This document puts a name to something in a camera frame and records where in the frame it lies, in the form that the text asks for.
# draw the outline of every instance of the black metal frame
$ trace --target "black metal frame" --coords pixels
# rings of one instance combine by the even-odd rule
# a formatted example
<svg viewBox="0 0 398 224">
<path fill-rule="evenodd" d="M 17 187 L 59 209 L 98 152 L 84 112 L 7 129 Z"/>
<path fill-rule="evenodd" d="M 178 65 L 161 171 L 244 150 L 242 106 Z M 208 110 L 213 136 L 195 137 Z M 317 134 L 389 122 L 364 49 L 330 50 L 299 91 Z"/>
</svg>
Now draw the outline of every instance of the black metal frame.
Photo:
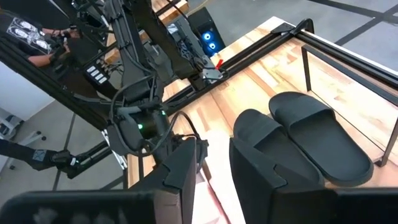
<svg viewBox="0 0 398 224">
<path fill-rule="evenodd" d="M 387 86 L 391 86 L 392 89 L 397 89 L 398 77 L 394 74 L 389 73 L 375 65 L 372 65 L 360 58 L 351 55 L 344 50 L 341 50 L 331 44 L 328 44 L 324 41 L 319 40 L 315 36 L 309 34 L 309 32 L 313 33 L 313 22 L 311 19 L 303 20 L 297 27 L 294 27 L 290 24 L 283 23 L 279 27 L 275 28 L 271 31 L 270 34 L 263 37 L 261 40 L 258 40 L 256 43 L 252 44 L 252 46 L 238 53 L 231 59 L 227 60 L 222 66 L 222 71 L 225 71 L 228 78 L 231 78 L 233 75 L 239 73 L 241 70 L 244 70 L 246 67 L 250 66 L 250 64 L 264 57 L 268 53 L 272 52 L 276 48 L 280 47 L 284 43 L 286 43 L 291 38 L 295 37 L 306 44 L 310 44 L 312 47 L 315 47 L 317 50 L 327 54 L 330 57 L 333 57 L 340 62 L 347 64 L 350 67 L 353 67 L 370 77 L 379 80 L 383 84 Z M 82 117 L 84 120 L 92 124 L 99 130 L 104 130 L 107 123 L 106 121 L 95 113 L 91 108 L 80 104 L 76 99 L 74 99 L 73 95 L 62 91 L 61 86 L 49 76 L 47 76 L 40 69 L 36 68 L 26 59 L 23 59 L 19 54 L 18 50 L 11 46 L 7 45 L 7 42 L 0 41 L 0 59 L 3 63 L 5 63 L 8 67 L 14 69 L 17 73 L 21 74 L 23 77 L 28 79 L 30 82 L 41 88 L 43 91 L 48 93 L 50 96 L 55 98 L 57 101 L 68 107 L 70 110 L 75 112 L 78 116 Z M 309 67 L 308 60 L 304 62 L 305 68 L 305 76 L 307 81 L 307 89 L 310 89 L 310 79 L 309 79 Z M 213 84 L 209 84 L 200 90 L 194 90 L 191 86 L 184 88 L 182 91 L 178 92 L 176 95 L 171 97 L 169 100 L 164 102 L 168 109 L 166 110 L 167 114 L 173 114 L 176 111 L 184 108 L 189 105 L 191 102 L 197 100 L 199 97 L 203 96 L 205 93 L 208 93 L 212 89 L 216 88 L 218 85 L 225 82 L 227 78 L 217 81 Z M 365 87 L 368 87 L 369 81 L 364 81 Z M 382 93 L 382 89 L 378 86 L 375 86 L 372 91 L 375 91 L 378 95 L 384 96 L 390 102 L 396 102 L 395 98 L 389 96 L 388 94 Z M 388 160 L 389 154 L 392 149 L 392 145 L 398 135 L 397 124 L 392 132 L 390 143 L 386 149 L 386 153 L 380 162 L 377 162 L 379 166 L 385 165 Z M 106 155 L 111 154 L 111 150 L 105 150 L 102 156 L 96 157 L 93 159 L 93 162 L 90 162 L 84 169 L 81 169 L 80 172 L 88 169 L 93 164 L 96 164 L 98 161 L 103 159 Z M 124 186 L 127 187 L 127 172 L 125 171 L 123 174 L 122 180 L 124 181 Z"/>
<path fill-rule="evenodd" d="M 392 103 L 394 106 L 398 106 L 398 97 L 396 95 L 375 85 L 374 83 L 368 81 L 367 79 L 363 78 L 362 76 L 356 74 L 352 70 L 344 67 L 342 64 L 336 62 L 331 57 L 329 57 L 332 55 L 329 55 L 329 56 L 326 55 L 327 54 L 326 50 L 315 49 L 309 45 L 304 45 L 304 46 L 302 46 L 301 51 L 302 51 L 304 77 L 305 77 L 307 91 L 312 91 L 310 70 L 309 70 L 309 63 L 308 63 L 308 52 L 309 52 L 312 55 L 316 56 L 316 58 L 319 58 L 323 62 L 332 66 L 334 69 L 337 69 L 339 72 L 345 74 L 346 76 L 350 77 L 351 79 L 358 82 L 362 86 L 366 87 L 367 89 L 371 90 L 375 94 L 379 95 L 380 97 L 384 98 L 388 102 Z M 347 65 L 350 65 L 349 64 L 350 62 L 355 62 L 355 60 L 357 60 L 356 61 L 357 63 L 354 64 L 354 66 L 352 66 L 352 67 L 360 68 L 360 70 L 363 71 L 364 74 L 367 74 L 370 77 L 375 78 L 380 83 L 391 87 L 393 90 L 397 89 L 397 87 L 398 87 L 398 77 L 397 76 L 394 76 L 394 74 L 391 74 L 387 71 L 383 71 L 380 68 L 377 68 L 374 65 L 371 65 L 369 62 L 365 62 L 364 60 L 361 60 L 361 59 L 358 60 L 358 58 L 356 58 L 353 55 L 351 55 L 351 57 L 353 60 L 350 60 L 350 61 L 342 61 L 341 60 L 341 61 Z M 394 147 L 397 137 L 398 137 L 398 118 L 397 118 L 395 126 L 391 132 L 391 136 L 390 136 L 389 142 L 387 143 L 387 146 L 384 150 L 383 156 L 378 161 L 375 162 L 375 164 L 377 166 L 383 167 L 387 164 L 388 158 L 390 156 L 392 148 Z"/>
</svg>

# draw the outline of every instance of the gray floor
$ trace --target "gray floor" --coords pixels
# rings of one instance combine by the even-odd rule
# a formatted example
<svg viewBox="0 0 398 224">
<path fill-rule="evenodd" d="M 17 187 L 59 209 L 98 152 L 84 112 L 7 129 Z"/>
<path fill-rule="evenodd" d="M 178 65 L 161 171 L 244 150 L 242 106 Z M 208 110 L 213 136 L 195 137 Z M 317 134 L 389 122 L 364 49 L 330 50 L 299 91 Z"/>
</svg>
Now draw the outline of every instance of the gray floor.
<svg viewBox="0 0 398 224">
<path fill-rule="evenodd" d="M 201 1 L 191 0 L 190 2 L 194 7 Z M 340 2 L 381 12 L 397 4 L 396 0 L 340 0 Z M 293 24 L 307 17 L 312 18 L 315 21 L 316 34 L 332 42 L 371 20 L 369 17 L 306 0 L 213 0 L 209 3 L 208 10 L 226 45 L 272 16 L 280 17 Z M 382 22 L 345 44 L 345 47 L 398 70 L 397 37 L 398 27 Z M 65 144 L 71 117 L 71 111 L 60 103 L 54 102 L 27 121 L 20 136 L 31 130 L 41 130 L 48 139 L 44 142 L 36 142 L 32 147 L 61 150 Z M 102 141 L 101 133 L 81 118 L 77 118 L 68 148 L 72 153 L 80 153 L 100 141 Z M 26 191 L 52 190 L 55 169 L 36 172 L 23 162 L 15 161 L 14 165 L 17 167 L 16 170 L 5 169 L 1 172 L 0 205 L 7 199 Z M 109 156 L 73 180 L 67 179 L 62 174 L 58 189 L 98 189 L 120 175 L 121 170 L 115 158 Z"/>
</svg>

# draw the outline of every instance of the person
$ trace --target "person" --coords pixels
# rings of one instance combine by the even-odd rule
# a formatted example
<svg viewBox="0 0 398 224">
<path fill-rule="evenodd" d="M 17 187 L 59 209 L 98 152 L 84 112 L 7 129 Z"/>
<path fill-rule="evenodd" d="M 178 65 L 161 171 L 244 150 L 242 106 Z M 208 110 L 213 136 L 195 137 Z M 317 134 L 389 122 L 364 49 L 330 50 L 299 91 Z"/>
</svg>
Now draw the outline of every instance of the person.
<svg viewBox="0 0 398 224">
<path fill-rule="evenodd" d="M 65 43 L 66 54 L 73 54 L 79 62 L 85 63 L 92 57 L 90 54 L 77 50 L 81 45 L 79 42 L 79 33 L 76 29 L 49 29 L 44 28 L 36 21 L 18 15 L 11 11 L 7 11 L 0 7 L 0 31 L 6 33 L 3 35 L 11 44 L 15 45 L 21 52 L 22 56 L 32 62 L 36 67 L 41 68 L 46 74 L 53 75 L 50 58 L 53 55 L 53 49 L 45 40 L 45 35 L 53 36 L 68 32 L 71 38 Z M 68 72 L 65 76 L 58 80 L 68 90 L 89 98 L 98 98 L 97 90 L 104 96 L 112 99 L 117 89 L 112 86 L 109 81 L 98 85 L 90 78 L 86 77 L 83 72 Z"/>
<path fill-rule="evenodd" d="M 80 37 L 77 30 L 69 28 L 64 30 L 44 28 L 35 21 L 1 8 L 0 31 L 5 34 L 2 35 L 2 38 L 6 38 L 8 42 L 15 45 L 23 57 L 36 67 L 47 71 L 47 74 L 51 74 L 48 70 L 51 69 L 50 58 L 53 50 L 50 44 L 46 42 L 45 34 L 60 35 L 61 33 L 68 32 L 72 40 Z M 69 54 L 70 48 L 68 42 L 65 43 L 65 49 L 65 53 Z M 82 73 L 68 75 L 64 80 L 61 80 L 61 83 L 74 93 L 91 98 L 99 97 L 96 88 L 94 88 L 96 84 L 90 82 L 90 79 L 85 78 Z M 103 95 L 112 98 L 116 94 L 117 89 L 112 84 L 106 83 L 102 91 Z M 33 149 L 5 139 L 0 139 L 0 155 L 24 161 L 35 170 L 44 170 L 51 167 L 63 169 L 65 166 L 69 166 L 70 161 L 75 158 L 67 150 Z"/>
</svg>

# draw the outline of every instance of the metal rod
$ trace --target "metal rod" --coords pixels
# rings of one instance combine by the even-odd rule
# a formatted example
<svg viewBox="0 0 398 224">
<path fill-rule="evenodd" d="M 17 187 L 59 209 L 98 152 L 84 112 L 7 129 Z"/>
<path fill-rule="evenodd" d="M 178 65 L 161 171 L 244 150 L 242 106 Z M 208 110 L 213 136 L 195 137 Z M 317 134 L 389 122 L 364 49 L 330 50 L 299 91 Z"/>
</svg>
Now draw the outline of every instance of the metal rod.
<svg viewBox="0 0 398 224">
<path fill-rule="evenodd" d="M 91 157 L 94 156 L 95 154 L 97 154 L 98 152 L 100 152 L 102 149 L 108 147 L 108 143 L 106 143 L 106 141 L 102 141 L 99 144 L 97 144 L 96 146 L 92 147 L 89 151 L 84 152 L 84 155 Z"/>
<path fill-rule="evenodd" d="M 280 36 L 280 34 L 274 34 L 274 33 L 269 33 L 265 35 L 263 38 L 259 39 L 249 47 L 246 47 L 243 49 L 240 53 L 234 55 L 230 59 L 228 59 L 226 62 L 224 62 L 221 65 L 221 68 L 223 69 L 228 69 L 232 67 L 233 65 L 236 65 L 239 63 L 243 58 L 253 54 L 255 51 L 259 50 L 261 47 L 265 46 L 272 40 L 274 40 L 276 37 Z"/>
<path fill-rule="evenodd" d="M 129 188 L 129 171 L 128 169 L 123 170 L 123 189 Z"/>
<path fill-rule="evenodd" d="M 311 91 L 311 78 L 310 78 L 310 66 L 308 63 L 308 53 L 305 48 L 301 48 L 301 54 L 303 57 L 303 66 L 304 66 L 304 77 L 305 77 L 305 86 L 307 87 L 307 91 Z"/>
<path fill-rule="evenodd" d="M 106 157 L 108 157 L 110 154 L 112 154 L 112 150 L 106 149 L 102 152 L 100 152 L 97 156 L 92 157 L 89 161 L 87 161 L 85 164 L 82 164 L 74 173 L 68 173 L 68 178 L 72 179 L 75 178 L 77 175 L 81 174 L 82 172 L 86 171 L 93 165 L 99 163 L 99 161 L 102 161 Z"/>
<path fill-rule="evenodd" d="M 390 140 L 387 143 L 386 150 L 384 151 L 384 154 L 381 157 L 381 160 L 376 162 L 377 166 L 384 167 L 387 164 L 388 158 L 390 157 L 392 149 L 394 148 L 394 144 L 397 141 L 397 137 L 398 137 L 398 118 L 396 121 L 396 125 L 394 126 L 394 129 L 392 130 Z"/>
<path fill-rule="evenodd" d="M 142 149 L 138 150 L 138 175 L 139 180 L 144 178 L 144 158 L 142 156 Z"/>
<path fill-rule="evenodd" d="M 326 62 L 328 65 L 332 66 L 333 68 L 337 69 L 339 72 L 345 74 L 346 76 L 352 78 L 354 81 L 358 82 L 362 86 L 365 86 L 367 89 L 371 90 L 375 94 L 379 95 L 380 97 L 384 98 L 388 102 L 392 103 L 395 106 L 398 106 L 398 97 L 394 94 L 382 89 L 378 85 L 370 82 L 369 80 L 365 79 L 364 77 L 358 75 L 357 73 L 353 72 L 352 70 L 346 68 L 342 64 L 336 62 L 332 58 L 326 56 L 325 54 L 321 53 L 319 50 L 310 47 L 309 45 L 304 45 L 302 49 L 305 49 L 307 52 L 310 52 L 312 55 L 316 56 L 323 62 Z"/>
<path fill-rule="evenodd" d="M 301 41 L 304 41 L 306 44 L 311 45 L 312 47 L 320 50 L 321 52 L 339 60 L 347 64 L 350 67 L 353 67 L 360 72 L 365 73 L 366 75 L 376 79 L 377 81 L 385 84 L 386 86 L 391 87 L 395 90 L 398 87 L 398 76 L 386 71 L 378 66 L 375 66 L 363 59 L 357 58 L 354 55 L 345 52 L 344 50 L 339 49 L 338 47 L 332 46 L 328 43 L 325 43 L 317 38 L 311 36 L 310 34 L 306 34 L 301 32 L 296 35 Z"/>
</svg>

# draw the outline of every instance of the wooden table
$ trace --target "wooden table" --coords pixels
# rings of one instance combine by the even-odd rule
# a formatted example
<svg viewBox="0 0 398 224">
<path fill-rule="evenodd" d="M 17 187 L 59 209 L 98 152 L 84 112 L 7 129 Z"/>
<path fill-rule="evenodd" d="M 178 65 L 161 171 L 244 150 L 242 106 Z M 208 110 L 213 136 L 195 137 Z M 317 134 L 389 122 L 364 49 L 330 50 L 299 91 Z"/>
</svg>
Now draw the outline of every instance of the wooden table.
<svg viewBox="0 0 398 224">
<path fill-rule="evenodd" d="M 283 22 L 277 17 L 270 18 L 212 57 L 213 63 L 219 59 L 227 61 Z M 308 60 L 313 91 L 306 92 L 301 56 L 303 44 L 298 39 L 291 39 L 183 109 L 203 139 L 209 140 L 209 156 L 206 159 L 212 176 L 209 183 L 231 223 L 240 224 L 243 220 L 229 171 L 228 138 L 233 133 L 233 124 L 238 115 L 248 108 L 269 114 L 268 102 L 278 93 L 300 91 L 321 100 L 336 111 L 336 118 L 342 127 L 373 161 L 383 155 L 381 149 L 385 149 L 388 142 L 398 108 L 310 54 Z M 173 82 L 166 87 L 164 100 L 187 85 L 186 81 Z M 192 133 L 184 119 L 177 120 L 174 131 L 179 134 Z M 398 144 L 394 152 L 398 155 L 397 147 Z M 394 157 L 392 154 L 391 161 L 398 163 Z M 137 159 L 130 156 L 128 163 L 129 183 L 133 184 L 137 181 Z M 145 173 L 148 174 L 152 170 L 153 159 L 147 157 L 144 163 Z M 393 164 L 389 166 L 385 169 L 395 170 L 395 175 L 398 174 L 398 169 L 391 167 Z M 375 174 L 381 174 L 383 169 L 375 168 Z M 389 185 L 395 175 L 389 178 Z M 374 175 L 364 185 L 383 186 L 377 178 Z"/>
<path fill-rule="evenodd" d="M 161 10 L 163 7 L 168 5 L 169 3 L 166 0 L 151 0 L 152 8 L 155 12 Z M 183 12 L 187 13 L 189 11 L 189 5 L 186 0 L 180 0 L 176 4 L 176 6 Z M 169 10 L 165 11 L 162 15 L 159 16 L 159 19 L 165 24 L 170 24 L 172 21 L 176 20 L 180 16 L 180 13 L 176 10 L 176 8 L 172 7 Z M 147 40 L 149 37 L 145 32 L 140 32 L 140 38 L 142 41 Z M 108 39 L 106 41 L 106 45 L 110 46 L 116 41 L 114 34 L 108 34 Z M 114 63 L 119 60 L 120 53 L 118 49 L 113 49 L 109 53 L 105 55 L 105 62 L 108 64 Z"/>
</svg>

